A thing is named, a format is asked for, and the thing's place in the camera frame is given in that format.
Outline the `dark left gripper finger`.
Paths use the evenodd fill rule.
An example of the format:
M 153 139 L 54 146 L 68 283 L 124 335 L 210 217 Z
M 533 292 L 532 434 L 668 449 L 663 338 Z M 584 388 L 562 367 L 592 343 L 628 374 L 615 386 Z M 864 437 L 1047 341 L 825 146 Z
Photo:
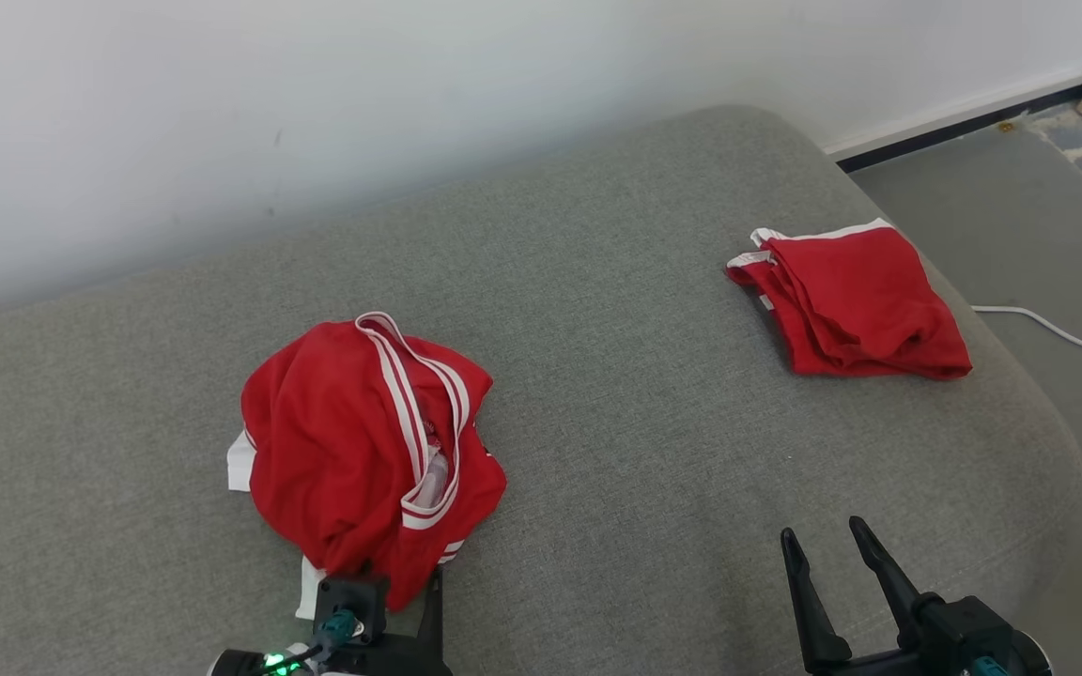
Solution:
M 439 566 L 433 570 L 426 582 L 424 594 L 424 613 L 418 624 L 418 638 L 428 646 L 428 649 L 443 649 L 443 570 Z

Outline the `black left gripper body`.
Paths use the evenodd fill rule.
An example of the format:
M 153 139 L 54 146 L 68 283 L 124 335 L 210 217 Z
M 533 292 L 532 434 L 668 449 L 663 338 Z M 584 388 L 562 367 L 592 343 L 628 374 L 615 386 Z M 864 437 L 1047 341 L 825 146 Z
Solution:
M 312 636 L 273 652 L 226 650 L 209 675 L 451 675 L 443 649 L 415 634 L 388 633 L 390 581 L 325 576 L 317 583 Z

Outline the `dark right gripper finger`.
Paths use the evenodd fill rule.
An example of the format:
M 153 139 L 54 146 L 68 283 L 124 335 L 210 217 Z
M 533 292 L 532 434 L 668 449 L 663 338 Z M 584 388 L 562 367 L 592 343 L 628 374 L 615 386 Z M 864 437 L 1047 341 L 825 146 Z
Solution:
M 807 672 L 832 672 L 853 658 L 849 642 L 839 637 L 812 583 L 812 566 L 791 528 L 781 531 L 789 587 L 799 634 L 800 658 Z
M 914 604 L 920 592 L 863 518 L 852 516 L 847 526 L 852 530 L 860 557 L 875 573 L 880 589 L 883 591 L 886 604 L 889 605 L 898 629 L 896 640 L 899 649 L 918 649 L 920 629 L 914 615 Z

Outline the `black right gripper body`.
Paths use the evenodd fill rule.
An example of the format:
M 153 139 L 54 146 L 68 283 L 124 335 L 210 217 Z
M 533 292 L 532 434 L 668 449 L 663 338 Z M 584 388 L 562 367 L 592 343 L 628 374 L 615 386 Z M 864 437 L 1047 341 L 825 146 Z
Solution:
M 976 596 L 945 602 L 936 593 L 914 604 L 918 649 L 853 657 L 844 667 L 812 675 L 1052 675 L 1050 659 L 1034 638 Z

